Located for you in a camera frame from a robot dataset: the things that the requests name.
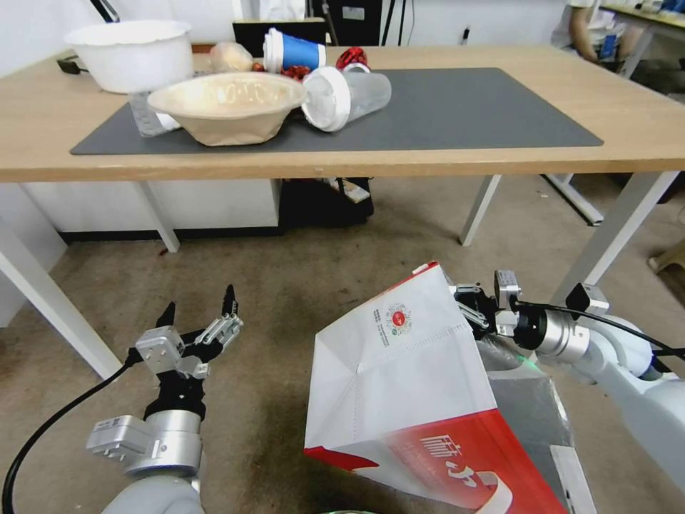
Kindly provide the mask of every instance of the black cable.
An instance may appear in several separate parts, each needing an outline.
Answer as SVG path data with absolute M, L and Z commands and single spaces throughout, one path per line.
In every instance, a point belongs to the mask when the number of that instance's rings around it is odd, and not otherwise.
M 340 46 L 338 41 L 338 35 L 335 33 L 335 27 L 333 26 L 333 18 L 330 15 L 330 7 L 328 2 L 323 0 L 321 2 L 321 10 L 323 11 L 323 16 L 326 18 L 326 23 L 328 23 L 328 28 L 330 29 L 330 40 L 334 46 Z
M 555 306 L 551 305 L 549 303 L 534 303 L 534 302 L 524 302 L 524 301 L 519 301 L 519 300 L 514 300 L 512 302 L 512 310 L 516 311 L 520 306 L 523 307 L 537 307 L 537 308 L 543 308 L 547 309 L 548 311 L 558 311 L 558 312 L 565 312 L 568 314 L 576 314 L 578 316 L 583 316 L 585 318 L 589 318 L 595 321 L 599 321 L 600 323 L 605 323 L 607 325 L 611 325 L 616 328 L 620 328 L 623 331 L 626 331 L 627 333 L 632 334 L 633 336 L 639 337 L 644 339 L 645 341 L 650 342 L 651 344 L 658 346 L 662 350 L 666 351 L 668 355 L 670 356 L 676 356 L 683 361 L 685 361 L 685 353 L 679 349 L 679 348 L 672 348 L 671 346 L 668 346 L 665 343 L 662 343 L 659 341 L 659 339 L 655 339 L 651 336 L 648 336 L 645 333 L 642 333 L 640 331 L 634 330 L 633 328 L 627 327 L 625 325 L 622 325 L 616 321 L 602 318 L 601 316 L 598 316 L 597 314 L 591 314 L 583 311 L 577 311 L 576 309 L 571 309 L 568 307 L 561 307 L 561 306 Z
M 57 422 L 57 420 L 59 420 L 59 418 L 61 418 L 63 415 L 67 414 L 79 403 L 82 403 L 84 400 L 87 400 L 95 393 L 109 386 L 117 378 L 122 376 L 124 371 L 131 368 L 134 364 L 142 361 L 143 359 L 140 353 L 138 353 L 138 351 L 135 348 L 130 348 L 128 350 L 128 357 L 126 358 L 126 362 L 124 362 L 123 366 L 121 366 L 118 369 L 118 371 L 116 371 L 116 373 L 114 373 L 111 377 L 106 378 L 98 385 L 95 385 L 94 387 L 88 389 L 76 400 L 73 400 L 71 403 L 65 405 L 60 410 L 55 412 L 45 423 L 38 427 L 38 430 L 36 430 L 31 435 L 31 437 L 24 443 L 24 446 L 21 447 L 21 450 L 19 450 L 19 453 L 16 454 L 14 461 L 7 470 L 7 475 L 5 476 L 5 483 L 2 486 L 2 514 L 14 514 L 14 505 L 12 503 L 14 481 L 16 480 L 16 475 L 19 472 L 19 466 L 21 466 L 21 463 L 24 461 L 24 458 L 26 458 L 26 456 L 29 454 L 31 448 L 33 448 L 33 446 L 38 442 L 38 439 L 40 439 L 41 436 L 45 432 L 47 432 L 48 429 L 52 425 L 54 425 Z
M 402 46 L 402 28 L 405 26 L 405 9 L 407 0 L 402 0 L 402 14 L 400 15 L 400 35 L 397 38 L 397 46 Z
M 392 10 L 395 8 L 395 0 L 390 0 L 390 6 L 387 8 L 387 18 L 385 19 L 385 29 L 383 30 L 383 39 L 380 43 L 385 46 L 387 43 L 387 32 L 390 30 L 390 22 L 392 21 Z
M 412 42 L 414 35 L 414 24 L 416 23 L 416 9 L 414 8 L 414 0 L 412 0 L 412 28 L 409 30 L 409 38 L 407 39 L 407 46 Z
M 107 11 L 107 8 L 102 4 L 102 2 L 100 2 L 98 0 L 91 0 L 91 4 L 93 5 L 93 7 L 95 7 L 97 12 L 100 14 L 100 16 L 102 16 L 102 19 L 106 23 L 112 23 L 114 21 L 114 19 L 109 14 L 109 12 Z

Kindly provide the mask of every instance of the paper bowl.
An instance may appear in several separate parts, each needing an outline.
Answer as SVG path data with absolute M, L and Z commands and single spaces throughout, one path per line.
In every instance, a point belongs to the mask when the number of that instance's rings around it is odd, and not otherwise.
M 268 141 L 305 96 L 297 81 L 250 71 L 175 84 L 152 93 L 148 105 L 169 114 L 200 143 L 227 146 Z

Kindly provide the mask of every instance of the table leg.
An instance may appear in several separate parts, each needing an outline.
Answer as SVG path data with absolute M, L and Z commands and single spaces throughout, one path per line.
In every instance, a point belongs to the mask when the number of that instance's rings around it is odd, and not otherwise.
M 7 275 L 7 278 L 102 378 L 111 376 L 121 367 L 112 350 L 2 220 L 0 271 Z
M 554 186 L 559 194 L 578 210 L 590 226 L 598 226 L 602 220 L 604 220 L 602 213 L 596 210 L 595 207 L 571 185 L 573 173 L 567 173 L 566 175 L 545 175 L 544 177 Z
M 604 222 L 554 293 L 552 303 L 563 304 L 578 282 L 596 284 L 599 281 L 677 175 L 677 171 L 633 173 Z
M 635 71 L 635 68 L 640 63 L 640 59 L 642 59 L 644 52 L 649 47 L 649 44 L 651 43 L 651 38 L 653 36 L 654 32 L 651 30 L 651 28 L 645 27 L 645 29 L 642 31 L 641 36 L 637 40 L 637 43 L 635 43 L 635 48 L 630 53 L 626 61 L 623 63 L 623 66 L 619 71 L 620 76 L 625 77 L 626 79 L 630 79 L 630 76 L 633 74 L 633 71 Z
M 502 175 L 490 175 L 483 179 L 476 195 L 476 201 L 473 203 L 469 217 L 464 225 L 464 230 L 462 230 L 459 236 L 462 246 L 470 246 L 471 242 L 473 242 L 478 226 L 483 220 L 483 216 L 485 216 L 487 206 L 490 204 L 490 200 L 492 200 L 492 196 L 497 190 L 497 184 L 501 178 Z
M 178 238 L 173 232 L 173 227 L 166 217 L 166 214 L 157 203 L 157 198 L 155 197 L 155 193 L 152 191 L 150 183 L 131 182 L 131 184 L 133 184 L 133 188 L 136 190 L 138 197 L 141 199 L 143 206 L 147 210 L 155 229 L 157 232 L 159 232 L 162 241 L 164 241 L 166 248 L 171 253 L 176 253 L 181 247 L 181 244 L 178 242 Z

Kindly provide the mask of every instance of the desk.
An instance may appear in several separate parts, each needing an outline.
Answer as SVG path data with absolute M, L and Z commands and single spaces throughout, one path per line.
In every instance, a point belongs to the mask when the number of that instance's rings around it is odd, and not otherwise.
M 335 58 L 336 50 L 330 53 Z M 0 181 L 131 181 L 164 241 L 173 227 L 146 182 L 330 176 L 458 176 L 636 172 L 553 297 L 596 283 L 685 168 L 685 106 L 552 47 L 382 47 L 367 50 L 376 69 L 497 67 L 604 140 L 581 148 L 72 156 L 69 150 L 126 99 L 99 91 L 88 76 L 62 74 L 52 60 L 0 79 Z M 486 178 L 464 234 L 473 233 L 494 193 Z M 0 270 L 102 376 L 118 360 L 19 239 L 0 223 Z
M 600 9 L 614 13 L 617 21 L 642 27 L 642 35 L 635 43 L 635 48 L 626 59 L 619 75 L 629 78 L 649 47 L 654 34 L 672 39 L 685 41 L 685 16 L 683 14 L 666 11 L 660 13 L 646 13 L 630 6 L 600 6 Z

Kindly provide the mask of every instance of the plastic bag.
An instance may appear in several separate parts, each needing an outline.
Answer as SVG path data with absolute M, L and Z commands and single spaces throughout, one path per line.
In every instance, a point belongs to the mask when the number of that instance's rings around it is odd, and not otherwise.
M 216 73 L 225 71 L 252 71 L 254 60 L 250 52 L 238 43 L 225 41 L 216 44 L 209 51 L 212 70 Z

